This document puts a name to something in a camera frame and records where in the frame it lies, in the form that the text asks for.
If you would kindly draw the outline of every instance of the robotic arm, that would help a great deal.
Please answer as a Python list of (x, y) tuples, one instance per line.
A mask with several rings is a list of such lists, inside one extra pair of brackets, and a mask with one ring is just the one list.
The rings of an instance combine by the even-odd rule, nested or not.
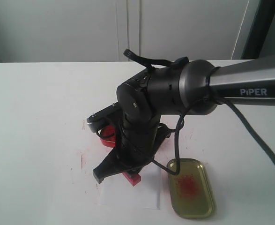
[[(175, 133), (178, 139), (186, 113), (206, 115), (225, 102), (275, 105), (275, 56), (214, 67), (205, 60), (189, 62), (187, 57), (171, 62), (146, 59), (128, 49), (124, 54), (146, 69), (117, 88), (117, 103), (87, 119), (94, 133), (109, 124), (115, 129), (115, 148), (93, 170), (98, 183), (118, 173), (137, 174), (150, 162), (179, 174), (179, 165), (171, 171), (154, 160), (163, 140), (175, 132), (160, 123), (161, 115), (180, 115)], [(175, 155), (179, 159), (176, 142)]]

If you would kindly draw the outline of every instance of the gold tin lid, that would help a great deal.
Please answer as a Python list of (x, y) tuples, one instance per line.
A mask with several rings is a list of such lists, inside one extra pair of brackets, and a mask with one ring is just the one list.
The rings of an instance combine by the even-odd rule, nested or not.
[[(207, 218), (215, 209), (213, 194), (204, 165), (192, 158), (180, 159), (181, 170), (178, 176), (168, 174), (171, 204), (182, 218)], [(176, 159), (167, 167), (176, 170)]]

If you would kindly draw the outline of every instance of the red object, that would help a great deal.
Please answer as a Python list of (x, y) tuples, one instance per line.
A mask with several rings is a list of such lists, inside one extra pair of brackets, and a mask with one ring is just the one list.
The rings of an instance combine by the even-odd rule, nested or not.
[(130, 182), (130, 184), (132, 184), (133, 187), (136, 184), (138, 184), (139, 182), (141, 182), (141, 176), (139, 174), (135, 174), (133, 176), (130, 176), (128, 173), (123, 172), (123, 175)]
[[(102, 136), (108, 136), (111, 134), (114, 134), (114, 127), (111, 125), (108, 125), (101, 130)], [(101, 142), (103, 145), (110, 147), (110, 148), (115, 147), (115, 135), (112, 137), (109, 137), (109, 138), (105, 138), (105, 139), (100, 138), (100, 139), (101, 139)]]
[(176, 184), (183, 197), (194, 197), (200, 192), (199, 185), (192, 174), (177, 178)]

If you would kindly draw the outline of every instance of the white paper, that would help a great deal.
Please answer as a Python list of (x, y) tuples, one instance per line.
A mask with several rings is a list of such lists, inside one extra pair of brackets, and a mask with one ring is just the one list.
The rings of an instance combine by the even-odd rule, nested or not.
[(141, 182), (134, 187), (117, 174), (104, 179), (99, 204), (125, 208), (159, 209), (161, 176), (160, 168), (153, 163), (139, 173)]

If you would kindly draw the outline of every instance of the white cabinet door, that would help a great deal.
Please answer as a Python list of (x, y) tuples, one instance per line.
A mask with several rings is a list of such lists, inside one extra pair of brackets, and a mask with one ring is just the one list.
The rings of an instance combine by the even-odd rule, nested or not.
[(118, 61), (126, 0), (0, 0), (0, 61)]
[[(129, 46), (141, 56), (224, 60), (241, 56), (259, 0), (128, 0), (128, 3), (129, 34), (140, 28), (139, 37), (129, 35)], [(140, 12), (138, 25), (130, 20), (134, 10)]]

